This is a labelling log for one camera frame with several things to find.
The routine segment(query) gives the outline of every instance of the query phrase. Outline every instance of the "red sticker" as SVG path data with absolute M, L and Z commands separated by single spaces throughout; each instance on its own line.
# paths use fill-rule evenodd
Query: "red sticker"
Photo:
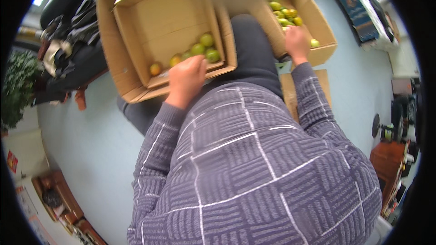
M 9 166 L 10 170 L 14 172 L 14 174 L 17 172 L 17 164 L 18 164 L 18 159 L 15 157 L 12 151 L 9 150 L 7 154 L 7 165 Z

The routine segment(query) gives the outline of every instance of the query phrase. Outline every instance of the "right hand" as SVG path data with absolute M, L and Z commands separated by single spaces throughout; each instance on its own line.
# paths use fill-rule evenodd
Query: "right hand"
M 301 27 L 287 26 L 285 47 L 296 66 L 307 62 L 310 45 Z
M 206 60 L 203 55 L 190 57 L 171 68 L 169 74 L 170 95 L 165 102 L 184 110 L 203 87 Z

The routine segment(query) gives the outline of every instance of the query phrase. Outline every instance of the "light blue floor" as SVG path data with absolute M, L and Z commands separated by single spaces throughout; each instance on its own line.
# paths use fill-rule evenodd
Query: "light blue floor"
M 377 143 L 371 136 L 375 113 L 383 123 L 390 120 L 388 54 L 357 46 L 335 0 L 315 1 L 338 42 L 334 55 L 317 68 L 328 71 L 337 122 L 369 156 Z M 85 111 L 70 99 L 63 105 L 40 105 L 38 117 L 47 154 L 62 169 L 86 218 L 106 242 L 122 245 L 127 244 L 133 208 L 130 183 L 143 137 L 118 111 L 116 96 L 112 78 L 105 74 L 86 90 Z

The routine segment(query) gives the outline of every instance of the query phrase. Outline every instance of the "wooden board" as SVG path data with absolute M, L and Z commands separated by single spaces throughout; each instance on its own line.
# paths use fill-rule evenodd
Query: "wooden board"
M 328 104 L 331 107 L 330 86 L 328 83 L 327 70 L 320 69 L 314 70 L 314 72 L 320 81 L 321 88 L 323 89 Z M 288 107 L 288 110 L 291 112 L 291 115 L 295 119 L 295 121 L 299 123 L 300 121 L 297 111 L 297 93 L 295 92 L 294 80 L 292 79 L 291 73 L 280 75 L 280 81 L 282 83 L 282 90 L 283 96 L 285 98 L 286 107 Z

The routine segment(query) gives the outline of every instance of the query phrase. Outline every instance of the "green plant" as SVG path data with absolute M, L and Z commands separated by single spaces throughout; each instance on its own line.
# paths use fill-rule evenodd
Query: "green plant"
M 24 108 L 33 100 L 38 61 L 30 52 L 13 51 L 1 97 L 1 130 L 15 128 L 23 118 Z

